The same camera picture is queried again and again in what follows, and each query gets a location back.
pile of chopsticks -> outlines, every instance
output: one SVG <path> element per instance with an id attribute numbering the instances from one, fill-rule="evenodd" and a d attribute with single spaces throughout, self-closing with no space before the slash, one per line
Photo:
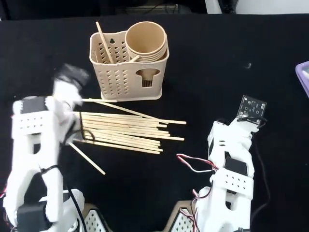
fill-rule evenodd
<path id="1" fill-rule="evenodd" d="M 184 140 L 172 137 L 167 130 L 161 129 L 167 128 L 169 123 L 186 124 L 185 121 L 158 119 L 106 102 L 97 103 L 134 115 L 75 112 L 81 116 L 84 129 L 84 140 L 79 142 L 160 154 L 163 149 L 159 148 L 160 141 L 157 139 Z"/>

cable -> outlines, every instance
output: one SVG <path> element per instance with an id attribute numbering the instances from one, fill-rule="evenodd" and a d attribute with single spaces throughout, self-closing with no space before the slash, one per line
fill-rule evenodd
<path id="1" fill-rule="evenodd" d="M 267 192 L 267 201 L 264 204 L 262 204 L 261 206 L 259 206 L 257 209 L 255 209 L 254 212 L 251 214 L 250 227 L 252 226 L 252 222 L 253 222 L 254 218 L 256 217 L 256 215 L 269 204 L 270 199 L 271 199 L 270 190 L 269 190 L 267 177 L 266 177 L 265 166 L 264 166 L 263 160 L 261 158 L 260 152 L 258 150 L 257 140 L 256 140 L 255 137 L 254 137 L 253 146 L 254 146 L 254 149 L 255 149 L 256 156 L 259 159 L 260 164 L 261 164 L 263 181 L 264 181 L 265 189 L 266 189 L 266 192 Z"/>
<path id="2" fill-rule="evenodd" d="M 5 197 L 5 194 L 6 194 L 6 186 L 5 186 L 4 189 L 1 191 L 0 199 L 2 199 L 3 197 Z"/>
<path id="3" fill-rule="evenodd" d="M 63 142 L 62 142 L 62 144 L 61 144 L 61 148 L 62 148 L 63 146 L 65 146 L 67 140 L 68 140 L 72 135 L 77 134 L 77 133 L 84 133 L 85 131 L 88 132 L 88 133 L 90 133 L 90 135 L 91 135 L 93 141 L 95 141 L 95 137 L 94 137 L 93 133 L 90 132 L 89 130 L 84 130 L 83 127 L 82 127 L 82 128 L 79 129 L 79 130 L 75 130 L 75 131 L 72 131 L 72 132 L 67 133 L 67 135 L 65 136 L 65 138 L 64 138 L 64 140 L 63 140 Z M 80 217 L 80 220 L 82 221 L 83 228 L 84 228 L 84 232 L 87 232 L 86 223 L 85 223 L 85 220 L 84 220 L 84 218 L 83 218 L 83 214 L 82 214 L 82 212 L 81 212 L 81 209 L 80 209 L 79 206 L 78 206 L 78 203 L 77 203 L 77 201 L 76 201 L 76 199 L 75 199 L 75 197 L 74 197 L 74 194 L 72 193 L 71 187 L 69 186 L 68 182 L 65 180 L 63 174 L 62 174 L 62 176 L 63 176 L 63 182 L 64 182 L 65 185 L 67 186 L 69 195 L 70 195 L 70 197 L 72 198 L 72 201 L 73 201 L 73 203 L 74 203 L 74 205 L 75 205 L 75 207 L 76 207 L 78 216 Z"/>
<path id="4" fill-rule="evenodd" d="M 248 119 L 256 119 L 256 120 L 260 120 L 263 121 L 264 123 L 259 125 L 257 128 L 260 129 L 263 126 L 265 126 L 265 124 L 267 123 L 267 119 L 264 117 L 260 117 L 260 116 L 247 116 L 247 117 L 242 117 L 237 119 L 237 122 L 244 122 L 244 121 L 248 121 Z"/>
<path id="5" fill-rule="evenodd" d="M 213 169 L 218 169 L 217 166 L 215 166 L 213 164 L 213 162 L 211 162 L 210 160 L 207 160 L 207 159 L 201 159 L 201 158 L 197 158 L 197 157 L 191 157 L 191 156 L 187 156 L 185 154 L 176 154 L 176 157 L 182 162 L 184 163 L 185 165 L 187 165 L 193 172 L 195 173 L 207 173 L 207 172 L 211 172 Z M 187 158 L 187 159 L 192 159 L 192 160 L 199 160 L 199 161 L 202 161 L 202 162 L 205 162 L 207 163 L 208 165 L 212 166 L 212 169 L 209 169 L 209 170 L 202 170 L 202 171 L 198 171 L 196 169 L 194 169 L 187 161 L 184 160 L 184 158 Z"/>
<path id="6" fill-rule="evenodd" d="M 251 231 L 250 229 L 243 229 L 243 228 L 239 227 L 238 230 L 233 231 L 233 232 L 250 232 L 250 231 Z"/>
<path id="7" fill-rule="evenodd" d="M 173 9 L 173 14 L 175 14 L 175 9 L 177 7 L 177 4 L 175 4 L 174 9 Z"/>
<path id="8" fill-rule="evenodd" d="M 155 8 L 157 8 L 159 5 L 165 4 L 167 2 L 167 0 L 164 0 L 162 2 L 160 2 L 159 4 L 157 4 L 156 6 L 154 6 L 153 8 L 151 8 L 150 10 L 144 12 L 143 14 L 146 15 L 148 13 L 150 13 L 151 11 L 153 11 Z"/>
<path id="9" fill-rule="evenodd" d="M 193 213 L 193 202 L 194 202 L 194 201 L 197 201 L 198 199 L 204 199 L 204 198 L 208 197 L 208 196 L 210 195 L 210 193 L 211 193 L 212 185 L 213 185 L 213 181 L 211 182 L 211 186 L 210 186 L 209 191 L 207 192 L 206 195 L 201 196 L 201 197 L 195 197 L 195 198 L 192 199 L 192 201 L 191 201 L 191 203 L 190 203 L 190 209 L 191 209 L 191 212 L 192 212 L 192 214 L 193 214 L 193 223 L 195 224 L 195 228 L 196 228 L 196 230 L 197 230 L 198 232 L 200 232 L 200 230 L 199 230 L 199 227 L 197 226 L 197 219 L 196 219 L 196 213 L 197 213 L 197 212 Z"/>

black wire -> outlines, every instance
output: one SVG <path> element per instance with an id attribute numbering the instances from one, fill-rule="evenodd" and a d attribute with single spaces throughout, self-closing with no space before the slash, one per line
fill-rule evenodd
<path id="1" fill-rule="evenodd" d="M 175 4 L 174 9 L 173 9 L 173 14 L 175 14 L 175 9 L 177 7 L 177 4 Z"/>
<path id="2" fill-rule="evenodd" d="M 145 15 L 145 14 L 150 13 L 150 12 L 153 11 L 155 8 L 157 8 L 159 5 L 162 5 L 162 4 L 166 3 L 166 2 L 167 2 L 167 0 L 164 0 L 164 1 L 160 2 L 159 4 L 157 4 L 156 6 L 154 6 L 153 8 L 151 8 L 150 10 L 144 12 L 143 14 Z"/>
<path id="3" fill-rule="evenodd" d="M 262 168 L 263 181 L 264 181 L 265 189 L 266 189 L 266 192 L 267 192 L 267 201 L 264 204 L 262 204 L 261 206 L 259 206 L 257 209 L 255 209 L 254 212 L 251 214 L 250 227 L 252 226 L 253 220 L 255 219 L 256 215 L 262 209 L 264 209 L 266 206 L 268 206 L 268 204 L 270 203 L 270 199 L 271 199 L 270 190 L 269 190 L 269 186 L 268 186 L 268 182 L 267 182 L 267 177 L 266 177 L 265 165 L 263 163 L 263 160 L 261 158 L 260 152 L 258 150 L 258 144 L 257 144 L 256 138 L 253 138 L 253 139 L 254 139 L 253 146 L 254 146 L 254 149 L 255 149 L 255 153 L 256 153 L 257 158 L 260 161 L 261 168 Z"/>
<path id="4" fill-rule="evenodd" d="M 250 229 L 243 229 L 243 228 L 238 228 L 238 230 L 236 231 L 233 231 L 233 232 L 250 232 L 251 230 Z"/>
<path id="5" fill-rule="evenodd" d="M 95 141 L 95 137 L 94 137 L 94 135 L 93 135 L 92 132 L 90 132 L 89 130 L 84 130 L 83 128 L 81 128 L 81 129 L 79 129 L 79 130 L 75 130 L 75 131 L 72 131 L 72 132 L 67 133 L 67 135 L 65 136 L 65 139 L 63 140 L 63 142 L 62 142 L 62 144 L 61 144 L 61 148 L 62 148 L 63 146 L 65 146 L 67 140 L 68 140 L 71 136 L 73 136 L 73 135 L 75 135 L 75 134 L 77 134 L 77 133 L 84 133 L 85 131 L 88 132 L 88 133 L 90 133 L 90 135 L 91 135 L 91 137 L 92 137 L 92 140 Z M 73 203 L 74 203 L 74 205 L 75 205 L 75 207 L 76 207 L 78 216 L 80 217 L 80 219 L 81 219 L 81 221 L 82 221 L 83 228 L 84 228 L 84 232 L 87 232 L 86 223 L 85 223 L 83 214 L 82 214 L 82 212 L 81 212 L 81 209 L 79 208 L 78 203 L 77 203 L 77 201 L 76 201 L 76 199 L 75 199 L 75 197 L 74 197 L 74 195 L 73 195 L 73 193 L 72 193 L 71 187 L 69 186 L 68 182 L 67 182 L 66 179 L 64 178 L 64 175 L 62 175 L 62 176 L 63 176 L 63 182 L 64 182 L 65 185 L 67 186 L 69 195 L 70 195 L 70 197 L 72 198 L 72 201 L 73 201 Z"/>
<path id="6" fill-rule="evenodd" d="M 267 119 L 264 117 L 260 117 L 260 116 L 247 116 L 247 117 L 242 117 L 237 119 L 237 122 L 244 122 L 244 121 L 248 121 L 248 119 L 256 119 L 256 120 L 260 120 L 263 122 L 263 124 L 259 125 L 257 128 L 260 129 L 263 126 L 265 126 L 265 124 L 267 123 Z"/>
<path id="7" fill-rule="evenodd" d="M 190 202 L 190 209 L 191 209 L 191 212 L 192 212 L 194 224 L 195 224 L 196 229 L 197 229 L 198 232 L 200 232 L 200 230 L 199 230 L 199 227 L 197 226 L 197 220 L 195 219 L 195 213 L 193 213 L 193 202 L 194 202 L 195 200 L 203 199 L 203 198 L 208 197 L 209 194 L 211 193 L 212 184 L 213 184 L 213 181 L 211 182 L 211 187 L 210 187 L 209 191 L 207 192 L 207 194 L 206 194 L 205 196 L 202 196 L 202 197 L 195 197 L 195 198 L 193 198 L 192 201 Z"/>
<path id="8" fill-rule="evenodd" d="M 165 3 L 165 7 L 164 7 L 164 9 L 165 9 L 165 12 L 167 13 L 167 14 L 169 14 L 169 11 L 168 11 L 168 9 L 167 9 L 167 4 Z"/>

perforated plastic basket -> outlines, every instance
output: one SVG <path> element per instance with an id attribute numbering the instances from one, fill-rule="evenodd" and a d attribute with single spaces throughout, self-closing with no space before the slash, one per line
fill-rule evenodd
<path id="1" fill-rule="evenodd" d="M 99 33 L 90 38 L 89 59 L 96 72 L 101 96 L 107 100 L 136 101 L 155 100 L 162 95 L 162 82 L 169 47 L 163 58 L 152 63 L 128 62 L 129 54 L 125 43 L 126 31 L 104 33 L 109 51 L 115 64 L 110 64 Z M 157 69 L 152 80 L 143 80 L 141 70 Z"/>

purple container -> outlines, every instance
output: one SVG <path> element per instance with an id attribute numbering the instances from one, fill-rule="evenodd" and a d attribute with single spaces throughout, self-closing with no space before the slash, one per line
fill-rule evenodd
<path id="1" fill-rule="evenodd" d="M 298 79 L 309 97 L 309 61 L 298 64 L 295 68 Z"/>

